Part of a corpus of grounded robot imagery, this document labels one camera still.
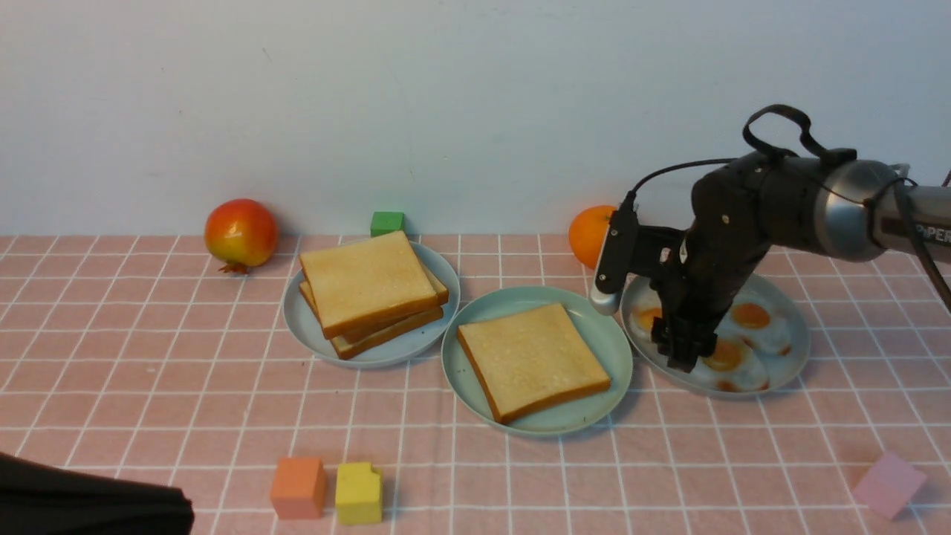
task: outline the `toast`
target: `toast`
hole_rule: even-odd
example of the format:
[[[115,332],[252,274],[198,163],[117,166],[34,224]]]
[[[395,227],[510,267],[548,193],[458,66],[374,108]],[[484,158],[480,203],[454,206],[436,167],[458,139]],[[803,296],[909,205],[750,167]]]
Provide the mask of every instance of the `toast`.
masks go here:
[[[310,285],[304,281],[299,284],[299,290],[301,291],[304,301],[307,302],[311,310],[314,310],[316,315],[317,304],[314,302],[314,295],[311,293]],[[334,351],[337,352],[337,356],[342,361],[347,361],[361,354],[363,351],[385,344],[411,330],[416,330],[441,320],[442,315],[442,307],[430,308],[424,312],[419,312],[394,322],[392,325],[372,331],[362,337],[356,337],[352,333],[347,333],[347,335],[331,338],[330,344],[334,347]]]
[[[436,290],[436,296],[439,299],[438,305],[442,307],[446,303],[449,303],[449,289],[445,285],[442,284],[442,281],[440,281],[439,278],[436,277],[433,274],[433,272],[429,270],[428,267],[423,266],[422,269],[423,271],[426,272],[426,277],[429,278],[429,282],[431,285],[433,285],[433,289]],[[370,336],[374,332],[377,332],[378,330],[383,330],[391,325],[395,325],[403,321],[404,319],[406,318],[403,317],[403,318],[397,318],[393,320],[386,320],[384,322],[377,322],[373,325],[366,326],[366,327],[352,328],[344,332],[343,334],[341,334],[340,337],[344,338],[347,342],[355,343],[357,340],[362,340],[366,338],[367,336]]]
[[[560,303],[459,326],[456,337],[503,425],[611,387]]]
[[[402,230],[298,256],[323,337],[438,307],[439,298]]]

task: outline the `egg yolk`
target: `egg yolk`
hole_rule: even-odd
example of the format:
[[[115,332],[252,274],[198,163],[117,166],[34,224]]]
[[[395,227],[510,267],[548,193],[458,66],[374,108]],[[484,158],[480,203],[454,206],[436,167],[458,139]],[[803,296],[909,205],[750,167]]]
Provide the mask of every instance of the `egg yolk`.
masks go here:
[[[769,312],[755,303],[742,303],[730,311],[733,321],[746,328],[763,328],[769,325]]]
[[[709,357],[704,357],[704,364],[713,371],[732,371],[743,362],[743,353],[740,348],[723,338],[717,338],[716,349]]]
[[[654,318],[660,318],[662,316],[663,313],[659,307],[641,310],[641,313],[637,315],[637,325],[641,326],[645,331],[650,332],[653,328]]]

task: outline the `light blue plate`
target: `light blue plate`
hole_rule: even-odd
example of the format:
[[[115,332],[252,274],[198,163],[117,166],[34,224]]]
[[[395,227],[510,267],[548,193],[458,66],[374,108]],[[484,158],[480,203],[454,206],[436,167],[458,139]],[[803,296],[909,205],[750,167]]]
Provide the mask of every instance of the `light blue plate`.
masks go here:
[[[412,359],[429,349],[438,342],[459,310],[459,276],[449,262],[434,250],[417,243],[413,243],[413,250],[419,261],[449,289],[449,303],[442,306],[442,319],[439,321],[407,332],[343,361],[338,358],[330,342],[323,337],[317,317],[301,296],[298,286],[303,282],[303,272],[298,271],[284,292],[283,314],[287,328],[298,342],[314,353],[314,357],[340,367],[387,367]]]
[[[551,303],[561,303],[568,311],[581,338],[611,376],[611,388],[503,426],[493,420],[489,402],[456,337],[456,330],[460,325],[492,320]],[[472,301],[456,315],[442,339],[442,370],[456,396],[490,426],[519,435],[557,436],[591,426],[621,403],[631,386],[633,353],[624,331],[614,318],[597,313],[588,299],[555,287],[510,287]]]
[[[789,331],[789,341],[791,351],[785,356],[768,354],[766,352],[753,350],[753,355],[758,357],[760,362],[766,368],[769,377],[769,387],[762,391],[742,391],[742,392],[724,392],[700,381],[696,373],[684,373],[679,369],[667,366],[667,357],[657,352],[657,345],[650,340],[646,340],[643,335],[639,335],[637,328],[634,327],[631,314],[634,305],[646,293],[654,293],[650,289],[650,280],[645,277],[635,277],[621,294],[621,319],[624,331],[631,339],[634,348],[644,357],[654,369],[665,375],[668,380],[682,387],[685,390],[696,394],[705,395],[722,399],[748,399],[771,392],[787,386],[794,381],[805,368],[809,359],[811,342],[809,341],[809,327],[805,322],[803,313],[796,307],[786,295],[776,285],[769,280],[759,276],[751,275],[747,283],[740,289],[734,300],[736,302],[745,301],[748,296],[759,298],[768,303],[773,311],[781,315],[786,320],[786,329]],[[717,334],[722,334],[724,329],[730,329],[732,332],[747,334],[742,327],[735,325],[729,315],[717,328]]]

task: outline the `table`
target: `table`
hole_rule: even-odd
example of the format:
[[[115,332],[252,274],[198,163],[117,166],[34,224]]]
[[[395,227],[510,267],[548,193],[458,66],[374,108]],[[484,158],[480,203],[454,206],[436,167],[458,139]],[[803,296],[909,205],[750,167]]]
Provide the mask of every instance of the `table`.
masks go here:
[[[285,238],[244,279],[198,236],[0,237],[0,450],[178,486],[196,535],[951,533],[951,316],[911,257],[776,249],[758,273],[813,340],[797,384],[715,401],[638,359],[609,419],[538,441],[458,403],[437,348],[362,372],[309,358],[280,314],[294,254],[357,238]],[[565,236],[415,239],[458,270],[463,301],[590,285]],[[895,523],[849,493],[884,449],[929,478]],[[379,466],[383,524],[336,526],[332,502],[320,521],[276,521],[288,454],[321,456],[331,481],[343,460]]]

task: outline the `stack of toast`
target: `stack of toast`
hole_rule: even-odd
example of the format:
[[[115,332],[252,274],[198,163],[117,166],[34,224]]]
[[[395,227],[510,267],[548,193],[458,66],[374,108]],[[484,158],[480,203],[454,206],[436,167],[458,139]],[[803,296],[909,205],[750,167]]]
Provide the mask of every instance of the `stack of toast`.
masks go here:
[[[300,292],[337,356],[368,349],[442,319],[449,289],[398,230],[298,257]]]

